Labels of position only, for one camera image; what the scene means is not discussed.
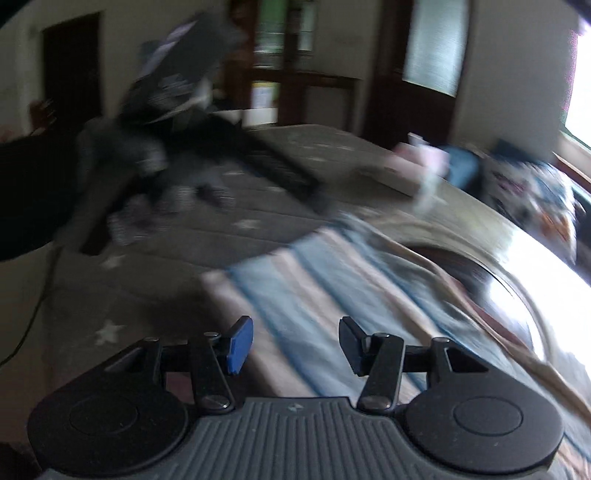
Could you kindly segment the blue striped knit garment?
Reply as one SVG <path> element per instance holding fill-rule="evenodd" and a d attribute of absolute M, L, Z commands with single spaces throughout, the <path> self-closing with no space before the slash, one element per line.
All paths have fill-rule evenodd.
<path fill-rule="evenodd" d="M 356 398 L 363 382 L 338 343 L 342 317 L 368 333 L 410 345 L 450 338 L 544 395 L 559 410 L 565 437 L 551 466 L 557 479 L 590 475 L 590 380 L 575 359 L 539 359 L 486 314 L 433 261 L 345 216 L 289 246 L 201 278 L 219 323 L 254 323 L 249 366 L 286 397 Z"/>

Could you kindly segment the dark wooden cabinet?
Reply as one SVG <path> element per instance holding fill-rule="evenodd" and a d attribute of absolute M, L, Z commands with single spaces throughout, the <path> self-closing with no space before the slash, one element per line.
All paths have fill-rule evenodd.
<path fill-rule="evenodd" d="M 361 125 L 377 4 L 374 1 L 230 1 L 245 42 L 224 64 L 223 99 L 276 112 L 280 126 Z"/>

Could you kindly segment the dark round turntable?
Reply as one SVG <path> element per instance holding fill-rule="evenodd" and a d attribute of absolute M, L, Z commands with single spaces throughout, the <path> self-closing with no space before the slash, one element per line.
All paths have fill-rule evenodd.
<path fill-rule="evenodd" d="M 476 261 L 451 250 L 411 244 L 409 248 L 433 261 L 458 280 L 468 296 L 503 327 L 520 336 L 531 338 L 533 317 L 517 293 Z"/>

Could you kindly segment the tissue box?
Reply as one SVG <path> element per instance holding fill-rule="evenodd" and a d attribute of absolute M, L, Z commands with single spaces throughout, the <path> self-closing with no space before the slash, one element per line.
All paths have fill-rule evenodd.
<path fill-rule="evenodd" d="M 378 180 L 413 201 L 413 212 L 423 214 L 435 202 L 439 184 L 446 179 L 450 154 L 428 143 L 422 136 L 408 134 L 383 162 Z"/>

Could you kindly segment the dark wooden door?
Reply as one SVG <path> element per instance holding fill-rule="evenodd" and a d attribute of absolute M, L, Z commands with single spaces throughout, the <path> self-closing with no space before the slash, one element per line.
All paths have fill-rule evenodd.
<path fill-rule="evenodd" d="M 362 137 L 391 149 L 417 134 L 450 135 L 469 45 L 473 3 L 383 1 Z"/>

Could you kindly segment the butterfly print pillow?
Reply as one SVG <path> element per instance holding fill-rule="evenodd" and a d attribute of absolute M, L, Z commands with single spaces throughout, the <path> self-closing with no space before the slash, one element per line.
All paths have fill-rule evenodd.
<path fill-rule="evenodd" d="M 576 263 L 576 207 L 572 196 L 566 201 L 550 202 L 535 193 L 497 191 L 484 203 L 564 262 L 571 265 Z"/>

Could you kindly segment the blue bench sofa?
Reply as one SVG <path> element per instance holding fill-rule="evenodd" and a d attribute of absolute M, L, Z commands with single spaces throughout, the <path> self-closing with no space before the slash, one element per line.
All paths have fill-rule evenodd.
<path fill-rule="evenodd" d="M 566 201 L 570 196 L 590 216 L 590 194 L 555 166 L 538 160 L 505 140 L 492 153 L 476 147 L 445 145 L 450 155 L 446 180 L 486 202 L 497 191 L 535 193 L 545 201 Z"/>

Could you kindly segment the window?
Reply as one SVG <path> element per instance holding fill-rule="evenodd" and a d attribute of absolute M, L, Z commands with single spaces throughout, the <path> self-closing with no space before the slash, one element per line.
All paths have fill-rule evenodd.
<path fill-rule="evenodd" d="M 590 148 L 590 24 L 582 20 L 572 36 L 572 68 L 563 116 L 564 131 Z"/>

